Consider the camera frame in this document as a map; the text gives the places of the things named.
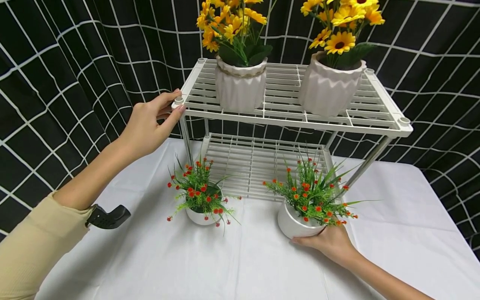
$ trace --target table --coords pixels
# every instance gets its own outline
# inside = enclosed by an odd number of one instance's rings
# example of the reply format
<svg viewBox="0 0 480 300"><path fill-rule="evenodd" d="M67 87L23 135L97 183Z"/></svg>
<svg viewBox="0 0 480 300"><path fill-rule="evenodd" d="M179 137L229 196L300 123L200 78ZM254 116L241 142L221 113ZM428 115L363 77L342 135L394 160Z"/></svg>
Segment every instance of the table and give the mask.
<svg viewBox="0 0 480 300"><path fill-rule="evenodd" d="M382 299L320 253L289 243L276 224L278 202L232 199L241 225L225 235L223 224L202 228L184 212L167 222L178 193L167 188L175 155L187 160L184 143L168 139L108 185L98 203L107 211L123 204L132 216L115 230L91 228L38 300ZM374 162L344 200L381 200L357 204L360 217L347 224L368 259L437 300L478 299L480 263L417 168Z"/></svg>

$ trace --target potted plant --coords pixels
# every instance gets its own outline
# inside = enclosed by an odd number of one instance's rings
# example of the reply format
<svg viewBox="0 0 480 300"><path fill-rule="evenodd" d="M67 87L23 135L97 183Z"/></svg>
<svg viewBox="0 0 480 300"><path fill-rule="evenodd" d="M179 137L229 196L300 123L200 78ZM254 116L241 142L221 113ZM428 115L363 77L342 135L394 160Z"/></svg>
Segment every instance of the potted plant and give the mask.
<svg viewBox="0 0 480 300"><path fill-rule="evenodd" d="M185 209L188 217L196 224L215 224L219 227L219 221L222 220L230 225L229 216L235 219L232 215L234 210L225 207L228 198L218 187L218 184L225 178L215 183L209 180L213 160L207 163L207 158L204 157L202 162L197 161L195 166L186 165L185 168L181 166L178 158L177 161L180 165L180 172L175 175L174 169L174 174L170 174L171 182L167 186L182 190L177 199L185 200L177 206L175 214ZM167 221L172 219L173 216L167 217Z"/></svg>
<svg viewBox="0 0 480 300"><path fill-rule="evenodd" d="M322 176L321 170L317 168L318 162L310 157L307 160L302 158L298 161L295 171L287 168L285 183L277 179L263 182L269 190L285 198L277 219L280 230L288 238L313 236L320 233L325 226L347 223L339 218L358 218L348 208L361 201L349 203L338 201L342 194L341 189L348 190L346 185L338 188L341 176L348 173L337 176L339 166L333 166Z"/></svg>
<svg viewBox="0 0 480 300"><path fill-rule="evenodd" d="M264 101L267 56L272 46L264 45L260 39L267 18L252 7L262 1L202 3L197 26L204 30L203 46L218 52L216 98L226 111L251 113Z"/></svg>
<svg viewBox="0 0 480 300"><path fill-rule="evenodd" d="M367 68L365 57L374 45L356 44L362 29L385 22L378 0L308 0L301 8L323 30L310 44L324 51L312 55L300 87L299 102L306 111L336 116L352 100L361 74Z"/></svg>

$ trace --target white wire shelf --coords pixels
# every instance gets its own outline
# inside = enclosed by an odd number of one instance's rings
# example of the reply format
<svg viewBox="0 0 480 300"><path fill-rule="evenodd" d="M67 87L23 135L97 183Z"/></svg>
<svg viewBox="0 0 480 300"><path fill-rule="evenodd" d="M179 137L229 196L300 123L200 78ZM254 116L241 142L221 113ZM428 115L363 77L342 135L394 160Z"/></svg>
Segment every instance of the white wire shelf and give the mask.
<svg viewBox="0 0 480 300"><path fill-rule="evenodd" d="M212 182L228 176L219 184L224 193L272 201L283 201L283 198L271 193L263 182L272 179L285 182L287 165L295 176L300 156L318 160L318 169L323 174L333 165L330 152L323 145L214 133L204 138L200 157L205 156L214 160L210 172Z"/></svg>
<svg viewBox="0 0 480 300"><path fill-rule="evenodd" d="M267 64L262 107L252 114L224 111L216 99L215 60L199 59L183 85L185 115L245 123L271 124L316 130L407 137L410 122L370 70L362 75L352 102L339 116L321 117L306 112L297 98L306 65Z"/></svg>

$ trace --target black grid curtain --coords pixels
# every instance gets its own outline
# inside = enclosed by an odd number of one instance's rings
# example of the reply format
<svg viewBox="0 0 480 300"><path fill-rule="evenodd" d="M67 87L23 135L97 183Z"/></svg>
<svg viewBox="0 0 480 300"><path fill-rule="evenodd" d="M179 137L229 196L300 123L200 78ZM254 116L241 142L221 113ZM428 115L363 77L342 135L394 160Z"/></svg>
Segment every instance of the black grid curtain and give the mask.
<svg viewBox="0 0 480 300"><path fill-rule="evenodd" d="M0 1L0 240L50 191L122 132L138 102L181 87L199 57L197 0ZM278 0L264 42L270 62L308 64L319 24L303 0ZM258 6L267 14L271 0ZM480 256L480 4L380 0L386 23L361 41L366 61L413 122L381 160L420 168ZM188 118L193 139L203 119ZM324 143L308 129L210 120L229 134ZM172 137L180 138L174 130ZM365 158L379 137L345 133L334 155Z"/></svg>

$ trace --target watch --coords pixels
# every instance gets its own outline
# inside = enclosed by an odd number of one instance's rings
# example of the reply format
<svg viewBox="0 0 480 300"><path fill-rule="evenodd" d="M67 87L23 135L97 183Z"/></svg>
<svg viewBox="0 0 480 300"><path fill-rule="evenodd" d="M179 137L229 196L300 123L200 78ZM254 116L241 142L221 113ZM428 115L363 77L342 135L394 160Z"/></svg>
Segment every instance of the watch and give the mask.
<svg viewBox="0 0 480 300"><path fill-rule="evenodd" d="M117 208L110 213L107 213L98 204L95 204L92 208L92 214L85 223L86 227L93 225L102 229L115 229L122 225L123 222L131 216L128 209L123 205L117 206Z"/></svg>

